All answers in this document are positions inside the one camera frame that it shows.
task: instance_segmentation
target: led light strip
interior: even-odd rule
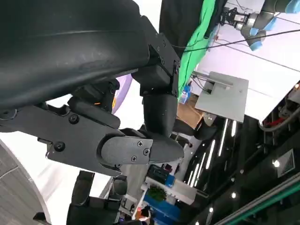
[[[206,169],[208,169],[210,167],[210,161],[211,161],[211,156],[212,156],[212,152],[214,151],[215,148],[215,143],[216,140],[212,141],[211,147],[210,147],[210,154],[208,155],[208,159],[207,159],[207,163],[206,163]]]
[[[221,154],[222,154],[223,143],[224,143],[225,134],[226,134],[226,130],[227,130],[227,124],[228,124],[228,119],[226,119],[226,121],[225,121],[225,126],[224,126],[224,130],[223,130],[223,135],[222,135],[222,140],[221,140],[221,145],[220,145],[218,156],[221,156]]]

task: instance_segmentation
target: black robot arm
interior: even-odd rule
[[[47,144],[48,159],[115,177],[121,174],[119,167],[122,164],[163,163],[183,157],[183,149],[169,138],[177,112],[180,59],[168,40],[155,31],[146,17],[139,15],[137,5],[131,0],[89,0],[91,5],[83,0],[76,4],[71,1],[64,11],[66,8],[60,7],[67,2],[69,0],[52,1],[42,15],[45,17],[49,13],[49,18],[41,19],[41,23],[54,23],[52,20],[57,19],[52,18],[54,9],[57,14],[61,13],[59,19],[66,17],[71,21],[66,26],[68,29],[88,24],[87,19],[93,19],[94,14],[100,17],[99,20],[107,17],[112,21],[107,22],[105,18],[101,22],[91,20],[90,30],[73,32],[71,36],[68,32],[49,35],[46,24],[30,21],[28,17],[16,24],[16,19],[11,20],[11,29],[4,25],[3,29],[7,28],[11,33],[11,39],[0,40],[0,45],[3,45],[1,41],[6,41],[1,54],[6,53],[6,58],[11,61],[2,58],[0,68],[3,74],[0,132],[21,131],[36,136],[38,141]],[[82,9],[81,3],[89,5],[90,14],[86,14],[87,9]],[[27,6],[24,7],[17,8],[20,17],[28,13]],[[43,7],[36,1],[29,12]],[[80,18],[85,18],[85,23],[78,23],[78,19],[73,23],[70,15],[75,14],[72,10],[77,16],[82,13]],[[127,17],[118,18],[120,14]],[[64,22],[51,25],[62,26]],[[25,23],[27,32],[23,32],[21,23]],[[39,25],[42,35],[37,35]],[[93,31],[93,26],[100,26],[97,29],[102,32]],[[23,35],[21,39],[15,36],[14,29]],[[39,48],[29,49],[33,45]],[[69,106],[61,108],[45,103],[62,93],[77,93],[82,87],[91,93],[89,85],[105,83],[128,73],[141,84],[145,130],[118,130],[119,118],[109,109],[98,107],[80,95],[74,94]]]

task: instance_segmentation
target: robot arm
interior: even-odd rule
[[[36,136],[48,159],[110,176],[119,176],[122,164],[183,157],[169,138],[180,59],[133,1],[19,3],[0,9],[7,21],[0,24],[7,34],[0,38],[2,132]],[[82,87],[97,99],[103,90],[92,84],[128,73],[141,84],[146,130],[118,130],[109,109],[76,94],[59,109],[45,103]]]
[[[239,13],[237,8],[226,8],[222,14],[221,25],[227,21],[229,25],[240,30],[250,49],[255,51],[263,45],[266,32],[273,29],[277,20],[276,13],[298,12],[300,0],[265,0],[260,13],[245,14]]]

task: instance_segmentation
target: ceiling light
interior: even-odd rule
[[[199,163],[198,163],[197,166],[196,166],[195,173],[194,173],[193,178],[192,178],[192,182],[191,182],[191,185],[190,185],[191,188],[194,186],[194,183],[195,183],[195,179],[196,179],[196,175],[197,175],[198,169],[199,169]]]
[[[188,179],[187,185],[189,185],[189,182],[190,182],[191,179],[192,179],[192,175],[193,175],[193,171],[192,171],[191,174],[189,175],[189,179]]]
[[[210,167],[211,156],[212,156],[212,152],[214,151],[214,148],[215,148],[215,143],[216,143],[216,140],[213,140],[211,143],[210,154],[208,155],[208,159],[207,159],[207,163],[206,163],[206,169],[208,169]]]
[[[224,125],[224,130],[223,130],[223,134],[222,134],[221,145],[220,145],[220,149],[219,149],[219,153],[218,153],[219,156],[221,156],[222,149],[223,149],[223,143],[224,143],[225,134],[226,134],[226,130],[227,130],[227,123],[228,123],[228,119],[226,119],[225,125]]]
[[[233,198],[233,199],[236,198],[236,193],[235,193],[235,192],[232,192],[232,193],[231,193],[231,198]]]
[[[232,123],[231,137],[235,136],[236,131],[236,121],[234,120]]]
[[[278,160],[275,160],[272,163],[273,163],[274,167],[276,167],[276,168],[280,167],[280,162]]]
[[[205,155],[206,155],[206,152],[203,154],[202,161],[201,161],[201,164],[200,164],[200,169],[199,169],[199,172],[198,172],[198,175],[197,175],[197,179],[199,179],[199,177],[200,177],[200,172],[202,170],[202,166],[203,166],[203,163],[204,163]]]

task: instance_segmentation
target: green cloth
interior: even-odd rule
[[[186,47],[185,51],[205,48],[208,46],[209,40],[204,38],[204,34],[209,26],[214,8],[215,8],[215,0],[203,1],[201,15],[200,15],[200,25],[194,31],[190,41],[187,44],[187,46],[190,47]],[[206,53],[206,49],[183,53],[180,62],[181,66],[179,71],[179,83],[178,83],[178,89],[180,95],[182,94],[184,86],[189,81],[189,77],[191,76],[194,68],[204,57],[205,53]]]

